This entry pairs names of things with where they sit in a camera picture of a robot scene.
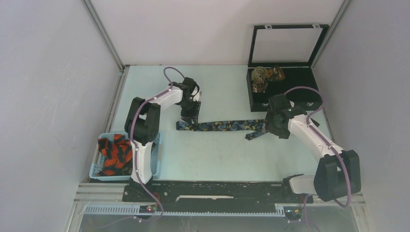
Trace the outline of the blue floral necktie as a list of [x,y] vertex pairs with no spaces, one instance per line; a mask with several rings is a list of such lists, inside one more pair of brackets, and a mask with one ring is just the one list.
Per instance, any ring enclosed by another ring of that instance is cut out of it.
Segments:
[[266,130],[266,126],[273,126],[279,124],[281,121],[277,117],[276,119],[262,120],[228,120],[228,121],[213,121],[198,124],[189,124],[187,122],[178,121],[176,123],[177,131],[253,131],[245,135],[245,139],[251,141],[258,137],[261,137],[267,133],[271,133],[270,130]]

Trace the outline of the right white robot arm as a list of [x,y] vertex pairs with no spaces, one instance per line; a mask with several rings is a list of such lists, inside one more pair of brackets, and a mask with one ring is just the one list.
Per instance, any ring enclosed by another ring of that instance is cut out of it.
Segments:
[[294,202],[301,194],[316,195],[328,202],[361,191],[360,158],[331,141],[301,106],[293,106],[284,94],[271,97],[265,117],[265,130],[280,139],[297,137],[318,165],[314,175],[296,174],[284,179],[282,198]]

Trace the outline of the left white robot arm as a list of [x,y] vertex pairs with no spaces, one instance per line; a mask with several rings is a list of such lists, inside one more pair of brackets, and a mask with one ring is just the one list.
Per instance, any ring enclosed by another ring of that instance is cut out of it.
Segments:
[[147,185],[152,178],[151,147],[159,133],[161,112],[172,105],[181,107],[181,119],[189,125],[198,124],[201,102],[200,88],[192,79],[186,77],[183,82],[171,82],[157,95],[132,100],[124,125],[125,132],[133,144],[133,166],[131,178],[139,183],[134,195],[141,201],[148,201],[153,195],[153,188]]

